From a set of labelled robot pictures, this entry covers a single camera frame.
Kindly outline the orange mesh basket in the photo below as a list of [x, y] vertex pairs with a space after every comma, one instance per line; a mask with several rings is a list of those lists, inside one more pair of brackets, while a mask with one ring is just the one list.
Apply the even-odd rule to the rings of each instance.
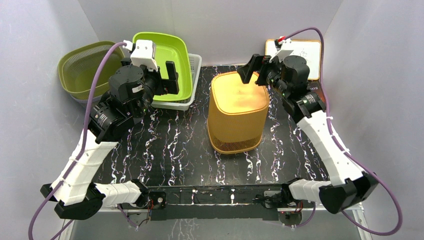
[[256, 85], [258, 73], [242, 83], [236, 71], [216, 75], [210, 84], [207, 132], [211, 146], [221, 154], [255, 149], [262, 141], [270, 96]]

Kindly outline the olive green mesh basket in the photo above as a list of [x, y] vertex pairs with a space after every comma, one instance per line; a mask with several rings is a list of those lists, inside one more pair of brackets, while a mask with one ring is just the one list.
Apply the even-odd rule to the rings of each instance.
[[[112, 41], [99, 41], [75, 49], [63, 56], [57, 65], [62, 88], [74, 99], [86, 101], [97, 69], [114, 44]], [[122, 66], [121, 60], [124, 57], [120, 47], [110, 55], [96, 83], [95, 98], [109, 90], [109, 77]]]

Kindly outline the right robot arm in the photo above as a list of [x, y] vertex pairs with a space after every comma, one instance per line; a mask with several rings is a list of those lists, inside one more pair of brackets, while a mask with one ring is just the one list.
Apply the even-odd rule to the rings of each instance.
[[295, 207], [301, 200], [316, 202], [337, 214], [371, 194], [378, 181], [353, 163], [334, 142], [335, 134], [328, 129], [326, 105], [308, 89], [310, 69], [303, 57], [289, 55], [273, 60], [269, 55], [253, 54], [236, 72], [243, 84], [248, 84], [256, 72], [256, 85], [270, 86], [281, 94], [285, 111], [306, 134], [329, 174], [328, 181], [295, 178], [282, 184], [282, 203]]

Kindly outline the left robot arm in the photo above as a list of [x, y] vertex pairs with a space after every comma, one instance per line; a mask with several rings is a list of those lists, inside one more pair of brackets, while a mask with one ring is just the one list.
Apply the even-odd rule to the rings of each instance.
[[124, 183], [101, 184], [93, 177], [109, 152], [119, 140], [141, 119], [155, 96], [176, 94], [179, 75], [175, 63], [165, 63], [167, 78], [159, 69], [134, 65], [128, 58], [109, 80], [109, 90], [91, 108], [80, 141], [53, 183], [44, 184], [40, 191], [52, 202], [61, 219], [86, 220], [102, 207], [130, 204], [146, 208], [154, 204], [156, 194], [139, 180]]

